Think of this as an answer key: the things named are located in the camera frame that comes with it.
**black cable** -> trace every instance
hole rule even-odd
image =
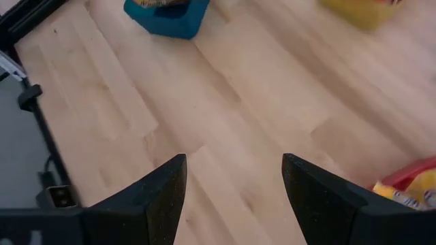
[[[0,82],[3,81],[4,79],[6,79],[9,76],[9,72],[5,72],[3,74],[0,75]]]
[[[48,172],[48,167],[50,167],[50,162],[53,162],[52,155],[48,156],[46,163],[44,164],[44,172]]]

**blue bowl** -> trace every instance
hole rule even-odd
[[[142,7],[126,0],[124,11],[152,34],[191,39],[197,35],[210,0],[166,7]]]

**floor plank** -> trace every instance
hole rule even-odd
[[[316,0],[212,0],[186,41],[70,1],[16,47],[84,204],[185,152],[176,244],[304,244],[284,152],[361,186],[435,154],[435,8],[365,33]]]
[[[10,10],[11,7],[14,7],[20,0],[1,0],[0,2],[0,14],[3,15],[8,10]]]

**snack bag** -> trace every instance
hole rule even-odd
[[[162,7],[173,4],[186,3],[189,0],[134,0],[135,3],[142,7]]]
[[[353,25],[365,30],[376,29],[399,10],[401,0],[320,0]]]
[[[391,186],[386,186],[380,182],[377,182],[373,187],[373,191],[382,197],[386,197],[407,207],[416,209],[416,210],[426,210],[427,207],[420,202],[418,202],[413,197],[410,197],[408,194],[403,193],[401,191],[396,190]]]
[[[436,169],[416,176],[406,191],[429,209],[436,208]]]

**yellow bag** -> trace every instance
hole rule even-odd
[[[389,19],[402,0],[320,0],[344,19],[361,29],[371,30]]]
[[[436,208],[436,169],[424,171],[416,176],[406,192],[428,208]]]
[[[416,209],[416,210],[426,210],[427,207],[414,199],[413,197],[409,196],[406,193],[403,193],[401,191],[396,190],[394,187],[386,186],[380,182],[377,182],[375,186],[373,187],[373,191],[377,193],[378,195],[381,195],[383,197],[386,197],[388,199],[391,199],[393,201],[396,201],[398,203],[401,203],[403,205],[406,205],[407,207]]]

